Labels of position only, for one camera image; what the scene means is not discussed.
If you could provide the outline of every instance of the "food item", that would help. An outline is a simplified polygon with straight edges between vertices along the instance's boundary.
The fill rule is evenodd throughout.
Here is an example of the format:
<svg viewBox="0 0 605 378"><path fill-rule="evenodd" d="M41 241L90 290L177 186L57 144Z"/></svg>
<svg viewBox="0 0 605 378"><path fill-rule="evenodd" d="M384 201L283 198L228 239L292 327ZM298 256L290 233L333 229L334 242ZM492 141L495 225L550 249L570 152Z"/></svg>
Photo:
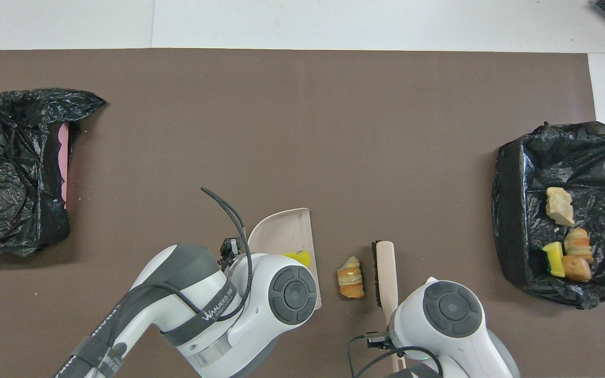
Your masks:
<svg viewBox="0 0 605 378"><path fill-rule="evenodd" d="M564 267L561 264L564 252L561 249L561 242L550 243L543 247L543 250L548 254L548 273L556 277L564 277Z"/></svg>
<svg viewBox="0 0 605 378"><path fill-rule="evenodd" d="M590 237L585 229L572 229L564 238L564 250L569 256L580 256L589 264L592 263Z"/></svg>
<svg viewBox="0 0 605 378"><path fill-rule="evenodd" d="M573 227L573 206L571 194L562 187L551 186L545 190L548 199L545 203L545 213L555 223L562 226Z"/></svg>
<svg viewBox="0 0 605 378"><path fill-rule="evenodd" d="M348 298L363 297L363 278L361 277L360 262L355 256L338 269L338 285L340 294Z"/></svg>
<svg viewBox="0 0 605 378"><path fill-rule="evenodd" d="M590 265L580 256L566 255L562 257L561 264L564 267L564 274L569 280L582 282L592 279Z"/></svg>
<svg viewBox="0 0 605 378"><path fill-rule="evenodd" d="M305 268L309 268L309 264L312 261L312 258L309 256L309 251L307 249L303 249L300 252L288 252L284 254L286 257L290 257L295 261L298 261L302 265L305 265Z"/></svg>

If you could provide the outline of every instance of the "bread piece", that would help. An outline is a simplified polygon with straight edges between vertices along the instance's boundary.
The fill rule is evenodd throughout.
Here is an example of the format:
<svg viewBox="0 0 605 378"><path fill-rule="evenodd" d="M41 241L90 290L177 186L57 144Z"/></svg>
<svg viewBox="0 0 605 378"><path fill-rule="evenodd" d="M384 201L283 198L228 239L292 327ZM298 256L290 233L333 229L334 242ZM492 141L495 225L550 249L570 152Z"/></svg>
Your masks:
<svg viewBox="0 0 605 378"><path fill-rule="evenodd" d="M592 247L590 237L585 229L572 229L564 238L564 251L569 256L580 256L592 263Z"/></svg>
<svg viewBox="0 0 605 378"><path fill-rule="evenodd" d="M564 275L569 280L582 282L592 279L590 265L580 256L564 256L561 258L561 264L564 267Z"/></svg>
<svg viewBox="0 0 605 378"><path fill-rule="evenodd" d="M348 298L363 297L363 278L361 277L360 262L355 256L338 269L338 285L340 294Z"/></svg>
<svg viewBox="0 0 605 378"><path fill-rule="evenodd" d="M571 194L562 187L551 186L545 190L548 199L545 203L545 213L555 223L562 226L573 227L573 206Z"/></svg>

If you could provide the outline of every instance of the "gray circular joint cap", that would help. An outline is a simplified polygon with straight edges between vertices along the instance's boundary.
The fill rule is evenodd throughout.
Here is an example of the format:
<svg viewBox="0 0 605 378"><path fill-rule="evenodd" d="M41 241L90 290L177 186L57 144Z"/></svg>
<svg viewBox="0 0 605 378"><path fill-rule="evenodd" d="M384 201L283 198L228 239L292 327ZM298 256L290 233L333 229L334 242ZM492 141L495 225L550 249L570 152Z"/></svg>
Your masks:
<svg viewBox="0 0 605 378"><path fill-rule="evenodd" d="M309 270L291 265L280 269L269 284L269 308L281 323L307 320L317 303L314 278Z"/></svg>
<svg viewBox="0 0 605 378"><path fill-rule="evenodd" d="M439 281L427 287L422 306L430 325L448 337L467 337L482 322L480 301L454 282Z"/></svg>

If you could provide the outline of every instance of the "black cable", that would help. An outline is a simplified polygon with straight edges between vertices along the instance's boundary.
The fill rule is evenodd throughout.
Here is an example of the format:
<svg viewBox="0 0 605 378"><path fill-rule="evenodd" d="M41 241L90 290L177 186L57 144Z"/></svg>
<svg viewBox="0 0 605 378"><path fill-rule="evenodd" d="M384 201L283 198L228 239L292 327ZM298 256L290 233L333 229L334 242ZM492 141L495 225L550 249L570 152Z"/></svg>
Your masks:
<svg viewBox="0 0 605 378"><path fill-rule="evenodd" d="M118 302L119 308L116 310L116 315L113 318L113 327L111 327L111 331L109 333L109 340L107 342L107 344L110 347L113 346L116 342L117 335L115 335L115 331L116 331L116 328L118 328L118 323L120 323L121 314L123 313L122 309L123 309L125 303L128 301L128 299L130 299L132 297L132 295L134 295L137 292L140 292L142 289L147 289L149 287L158 287L160 289L167 290L168 292L170 292L170 294L174 294L179 299L181 299L183 301L183 303L185 303L188 307L190 307L190 309L194 313L200 313L200 309L197 306L195 306L195 304L190 299L188 299L187 296L183 295L183 293L179 289L174 287L173 285L170 285L166 282L142 283L141 285L138 285L138 286L132 288L132 290L126 292L125 295L122 297L122 299L120 299L120 302Z"/></svg>
<svg viewBox="0 0 605 378"><path fill-rule="evenodd" d="M421 347L418 347L418 346L405 346L405 347L402 347L402 348L396 348L396 349L389 350L389 352L386 352L386 353L382 354L381 356L377 357L376 359L370 361L366 366L364 366L358 372L358 374L356 374L352 378L359 378L369 368L372 368L373 365L375 365L376 363L379 363L383 359L386 359L387 357L391 356L392 354L402 353L402 352L406 352L408 350L417 350L417 351L423 352L425 354L428 354L431 357L431 359L434 361L435 366L437 366L437 373L439 374L439 376L443 376L442 375L442 365L440 364L440 360L437 359L437 357L435 356L435 354L433 354L433 352L431 352L430 350L428 350L426 348L421 348Z"/></svg>
<svg viewBox="0 0 605 378"><path fill-rule="evenodd" d="M361 340L363 338L366 338L365 335L358 335L357 337L351 339L348 343L347 343L347 360L349 361L349 370L351 371L351 378L353 378L353 363L351 363L351 345L353 344L353 342L355 342L356 340Z"/></svg>
<svg viewBox="0 0 605 378"><path fill-rule="evenodd" d="M218 317L218 321L228 320L233 316L237 315L243 308L245 303L247 302L247 297L252 292L252 281L254 280L254 267L252 266L252 252L249 249L249 244L247 242L247 237L244 235L244 223L242 218L237 213L237 211L230 206L230 204L221 198L218 194L210 191L206 187L200 187L202 192L205 192L212 200L216 201L219 206L225 211L230 219L233 221L235 228L237 228L237 232L239 233L239 238L242 240L242 246L244 246L245 253L247 254L247 287L244 289L244 296L242 296L242 300L239 302L239 305L236 309L231 311L227 315L223 315Z"/></svg>

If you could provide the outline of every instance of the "black trash bag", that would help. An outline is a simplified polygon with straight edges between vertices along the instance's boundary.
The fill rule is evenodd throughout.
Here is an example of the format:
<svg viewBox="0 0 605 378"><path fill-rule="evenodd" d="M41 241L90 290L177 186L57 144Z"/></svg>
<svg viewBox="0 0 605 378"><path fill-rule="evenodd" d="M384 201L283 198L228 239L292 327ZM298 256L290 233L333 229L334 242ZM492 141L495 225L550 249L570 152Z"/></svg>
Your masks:
<svg viewBox="0 0 605 378"><path fill-rule="evenodd" d="M573 199L574 227L555 224L545 213L550 186ZM586 122L537 128L499 149L492 188L494 242L504 277L536 297L578 309L605 301L605 124ZM582 227L593 252L590 282L572 282L547 272L551 242L564 242Z"/></svg>
<svg viewBox="0 0 605 378"><path fill-rule="evenodd" d="M71 151L78 121L104 103L70 89L0 93L0 253L26 256L69 235L58 131L68 122Z"/></svg>

